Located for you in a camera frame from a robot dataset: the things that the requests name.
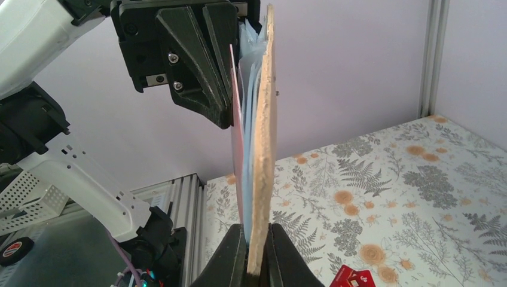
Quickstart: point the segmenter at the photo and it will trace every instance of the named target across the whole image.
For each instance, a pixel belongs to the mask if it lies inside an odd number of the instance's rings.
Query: screw
[[[173,54],[173,53],[169,53],[168,58],[169,58],[169,63],[171,63],[171,64],[175,64],[179,61],[179,56],[176,54]]]
[[[173,87],[175,88],[176,91],[180,91],[181,89],[183,89],[183,84],[180,82],[174,82]]]
[[[138,28],[132,23],[126,24],[124,30],[129,35],[136,35],[138,33]]]

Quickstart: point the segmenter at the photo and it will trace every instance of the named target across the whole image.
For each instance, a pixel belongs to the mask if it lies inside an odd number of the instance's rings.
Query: orange flower print
[[[491,283],[493,279],[488,274],[489,270],[479,269],[479,277],[482,278],[485,282]]]
[[[386,199],[386,204],[383,204],[382,206],[384,206],[385,208],[394,208],[396,207],[398,204],[396,202],[396,199],[394,200],[387,200]]]
[[[299,164],[305,164],[308,160],[305,157],[298,157],[297,162]]]
[[[410,201],[410,200],[407,200],[407,203],[406,204],[403,204],[403,206],[407,207],[407,208],[414,208],[417,206],[416,204],[416,201]]]
[[[231,176],[231,177],[229,177],[229,178],[227,179],[227,184],[228,184],[228,185],[233,185],[233,184],[235,184],[235,183],[236,183],[236,177],[235,177],[234,175],[233,175],[233,176]]]
[[[369,224],[369,226],[371,227],[372,225],[374,224],[378,224],[378,221],[377,221],[377,218],[379,218],[380,215],[370,215],[366,218],[366,222]]]
[[[357,206],[353,205],[353,204],[347,204],[345,205],[345,214],[349,215],[349,216],[356,216],[359,214],[359,209]]]
[[[423,159],[430,162],[435,162],[439,160],[438,156],[434,154],[423,154]]]
[[[359,250],[359,256],[368,265],[380,265],[386,260],[386,253],[382,247],[375,244],[363,245]]]
[[[396,271],[389,267],[379,267],[377,269],[378,276],[385,283],[397,283],[398,282],[398,274]]]
[[[484,199],[479,199],[479,202],[482,203],[482,204],[484,204],[484,205],[489,205],[490,204],[490,202],[488,201],[487,197],[484,198]]]
[[[437,122],[437,123],[439,123],[439,124],[445,124],[445,123],[447,123],[447,119],[446,118],[442,118],[442,117],[435,118],[434,121]]]
[[[352,193],[347,190],[340,190],[334,194],[334,200],[338,204],[349,204],[352,202]]]
[[[449,213],[448,214],[440,214],[440,219],[443,220],[443,221],[452,221],[453,220],[453,216],[450,215]]]
[[[366,209],[372,209],[375,207],[375,204],[373,204],[373,202],[371,202],[371,201],[366,201],[364,205],[365,205]]]
[[[402,258],[400,258],[399,260],[400,260],[399,265],[401,265],[401,267],[403,269],[405,269],[405,270],[414,270],[415,266],[410,261],[410,259],[402,259]]]
[[[291,202],[289,200],[283,200],[282,203],[279,203],[278,205],[286,207],[286,206],[291,205]]]
[[[393,227],[396,223],[398,223],[398,220],[396,218],[389,218],[388,220],[391,227]]]
[[[464,197],[463,199],[461,199],[460,201],[460,205],[461,206],[467,206],[467,205],[470,205],[472,204],[472,200],[469,200],[468,198]]]
[[[422,155],[426,150],[419,145],[411,145],[407,148],[407,152],[411,155]]]

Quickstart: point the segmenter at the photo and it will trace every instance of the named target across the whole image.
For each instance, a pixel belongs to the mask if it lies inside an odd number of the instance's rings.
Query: gray fern print
[[[436,224],[436,226],[438,226],[438,231],[440,232],[441,237],[443,239],[450,240],[451,242],[453,242],[459,254],[462,254],[462,252],[467,251],[469,254],[473,256],[474,261],[481,263],[482,266],[487,267],[490,265],[494,270],[498,272],[501,273],[507,272],[507,262],[500,263],[498,261],[492,260],[487,256],[484,250],[474,246],[469,238],[465,239],[458,238],[455,235],[458,229],[446,226],[445,224],[440,223],[435,219],[433,219],[433,221]]]
[[[481,148],[481,149],[496,149],[496,146],[494,146],[489,141],[481,138],[480,136],[470,133],[467,137],[467,140],[474,145],[475,148]]]
[[[440,132],[440,136],[447,139],[451,144],[456,146],[464,146],[463,137],[458,133],[453,133],[448,127],[444,127],[441,124],[436,125],[436,130]]]
[[[402,221],[406,229],[397,231],[394,241],[417,250],[419,258],[436,277],[452,277],[461,286],[474,278],[471,260],[461,254],[451,255],[445,238],[438,236],[429,222],[420,219],[415,212],[403,214]]]
[[[435,166],[418,166],[417,172],[407,172],[403,175],[404,183],[417,187],[421,199],[433,202],[433,207],[449,209],[456,207],[458,199],[452,192],[454,187],[449,183],[447,174]]]
[[[231,200],[229,199],[229,196],[229,187],[224,186],[220,191],[220,197],[218,197],[216,200],[216,212],[218,215],[225,216],[226,210],[229,210],[229,207],[231,206]]]
[[[341,258],[332,253],[328,253],[328,261],[330,263],[329,270],[331,274],[337,274],[343,264]]]
[[[374,136],[374,133],[370,133],[369,135],[366,135],[366,136],[363,136],[363,137],[367,137],[368,142],[371,142],[372,144],[380,145],[380,139],[376,138]]]
[[[403,158],[396,157],[395,152],[390,148],[384,148],[384,151],[387,153],[388,163],[391,164],[389,169],[396,174],[395,181],[398,181],[399,175],[405,170],[405,165],[401,163]]]
[[[292,176],[291,181],[294,183],[294,189],[298,193],[304,193],[304,187],[307,184],[306,176],[304,176],[304,173],[299,166],[295,166],[292,169],[292,173],[294,175]]]
[[[507,169],[501,167],[492,167],[485,170],[478,170],[471,163],[463,163],[455,168],[457,173],[461,174],[466,181],[480,187],[486,187],[488,190],[504,199],[507,198]]]
[[[491,251],[490,254],[507,256],[507,224],[500,225],[500,215],[490,220],[487,220],[485,214],[478,216],[477,213],[464,213],[463,215],[470,220],[471,225],[475,226],[474,231],[485,231],[479,235],[479,238],[489,238],[483,244],[498,246],[499,249]]]
[[[358,236],[363,233],[359,221],[353,221],[350,218],[338,221],[334,224],[331,232],[338,235],[334,239],[334,246],[344,252],[345,256],[350,257],[358,254],[357,248],[360,244]]]
[[[336,163],[328,161],[328,157],[319,158],[311,165],[315,169],[314,177],[310,181],[310,195],[316,197],[327,197],[329,188],[337,188],[340,184],[335,178]]]
[[[310,206],[311,208],[310,214],[315,214],[316,215],[315,219],[318,221],[322,221],[325,230],[331,229],[329,217],[324,214],[325,208],[319,205],[318,200],[311,199],[309,197],[304,197],[300,194],[295,194],[295,196],[299,197],[303,201],[303,209]]]
[[[283,227],[306,264],[321,259],[322,257],[316,256],[315,253],[324,248],[325,245],[316,246],[315,244],[317,228],[310,235],[307,235],[311,218],[303,219],[303,215],[295,216],[295,214],[295,212],[287,214],[287,212],[274,210],[273,222]]]
[[[362,157],[373,151],[371,144],[361,137],[349,139],[346,142],[337,144],[331,153],[337,157],[345,158],[350,157],[352,154],[357,154]]]
[[[343,181],[350,181],[348,187],[358,187],[365,190],[364,194],[373,193],[373,196],[379,196],[383,191],[391,189],[386,184],[392,181],[381,181],[382,169],[374,173],[373,162],[365,165],[365,161],[342,160],[338,159],[338,165],[341,169],[341,176],[345,177]]]
[[[212,196],[215,194],[216,189],[216,183],[212,182],[207,185],[207,191],[206,191],[206,203],[209,202],[212,198]]]
[[[466,151],[471,153],[475,158],[486,159],[489,163],[495,162],[499,166],[507,165],[507,162],[504,161],[504,157],[501,155],[491,155],[490,151],[481,149],[467,149]]]
[[[429,131],[423,123],[406,123],[400,124],[392,128],[394,131],[401,131],[402,133],[395,138],[396,141],[420,141],[429,139]]]

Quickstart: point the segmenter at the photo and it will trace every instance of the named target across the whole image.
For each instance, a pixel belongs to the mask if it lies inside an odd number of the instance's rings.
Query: floral tablecloth
[[[207,188],[209,259],[239,216],[234,176]],[[507,286],[507,152],[444,117],[277,161],[271,209],[325,286]]]

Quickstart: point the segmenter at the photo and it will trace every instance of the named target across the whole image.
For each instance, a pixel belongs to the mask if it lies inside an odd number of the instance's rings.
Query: blue sheet
[[[240,60],[239,83],[242,93],[243,119],[243,228],[246,243],[249,244],[252,234],[252,200],[254,153],[253,141],[255,131],[255,117],[257,111],[258,89],[261,78],[262,57],[266,51],[265,23],[260,34],[257,34],[248,20],[241,23],[240,30]]]

